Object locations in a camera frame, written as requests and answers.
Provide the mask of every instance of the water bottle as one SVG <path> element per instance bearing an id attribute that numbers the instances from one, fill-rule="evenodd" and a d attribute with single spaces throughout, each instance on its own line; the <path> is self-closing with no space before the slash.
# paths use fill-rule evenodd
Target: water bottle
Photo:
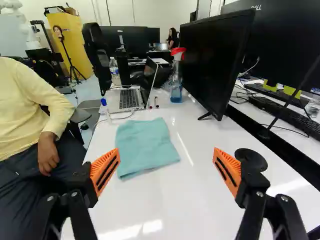
<path id="1" fill-rule="evenodd" d="M 103 97 L 103 98 L 101 98 L 100 101 L 101 101 L 101 105 L 102 106 L 100 107 L 99 113 L 101 115 L 105 115 L 107 121 L 111 124 L 112 123 L 112 119 L 111 119 L 111 116 L 110 116 L 110 111 L 109 111 L 109 108 L 108 108 L 107 100 Z"/>
<path id="2" fill-rule="evenodd" d="M 185 51 L 184 47 L 176 47 L 171 52 L 171 56 L 174 57 L 174 71 L 169 79 L 171 85 L 170 101 L 172 103 L 182 102 L 182 73 L 179 70 L 179 64 Z"/>
<path id="3" fill-rule="evenodd" d="M 179 76 L 179 72 L 176 70 L 171 76 L 171 96 L 170 101 L 172 103 L 181 103 L 182 102 L 182 85 L 181 85 L 181 77 Z"/>
<path id="4" fill-rule="evenodd" d="M 305 106 L 305 110 L 311 118 L 316 119 L 320 112 L 320 99 L 312 98 Z"/>
<path id="5" fill-rule="evenodd" d="M 114 85 L 121 86 L 118 63 L 114 57 L 110 57 L 109 69 L 111 72 L 111 81 Z"/>

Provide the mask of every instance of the laptop keyboard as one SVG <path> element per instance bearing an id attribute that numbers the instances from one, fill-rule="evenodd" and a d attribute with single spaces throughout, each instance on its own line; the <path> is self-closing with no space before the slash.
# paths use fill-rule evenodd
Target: laptop keyboard
<path id="1" fill-rule="evenodd" d="M 139 106 L 136 89 L 125 89 L 120 91 L 120 109 L 135 108 Z"/>

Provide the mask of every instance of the dark pants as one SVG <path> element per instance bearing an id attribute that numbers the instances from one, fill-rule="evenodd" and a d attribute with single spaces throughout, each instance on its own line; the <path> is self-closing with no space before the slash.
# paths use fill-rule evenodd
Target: dark pants
<path id="1" fill-rule="evenodd" d="M 0 240 L 22 240 L 39 200 L 52 192 L 44 183 L 63 181 L 82 165 L 86 149 L 69 132 L 62 135 L 56 147 L 60 162 L 50 177 L 39 171 L 38 144 L 0 161 Z"/>

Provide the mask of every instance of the folded cloth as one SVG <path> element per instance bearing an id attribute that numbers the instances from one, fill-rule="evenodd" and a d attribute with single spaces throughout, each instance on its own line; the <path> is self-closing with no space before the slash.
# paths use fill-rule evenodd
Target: folded cloth
<path id="1" fill-rule="evenodd" d="M 120 179 L 180 161 L 162 117 L 152 121 L 129 120 L 120 125 L 116 131 L 115 146 L 121 159 L 117 168 Z"/>

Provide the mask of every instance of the yellow mannequin stand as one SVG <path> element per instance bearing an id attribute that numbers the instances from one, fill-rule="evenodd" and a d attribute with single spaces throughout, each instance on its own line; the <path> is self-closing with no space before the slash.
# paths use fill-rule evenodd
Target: yellow mannequin stand
<path id="1" fill-rule="evenodd" d="M 58 38 L 58 36 L 53 32 L 53 26 L 58 25 L 62 28 L 62 34 L 64 36 L 64 45 L 67 50 L 69 57 L 72 60 L 72 64 L 79 70 L 80 73 L 87 79 L 93 74 L 92 65 L 87 57 L 84 48 L 84 38 L 82 35 L 82 22 L 79 16 L 75 16 L 65 12 L 59 13 L 48 13 L 46 15 L 49 24 L 51 26 L 52 35 L 59 51 L 62 55 L 64 63 L 70 74 L 70 63 L 64 47 Z M 76 75 L 79 79 L 83 77 L 76 71 Z"/>

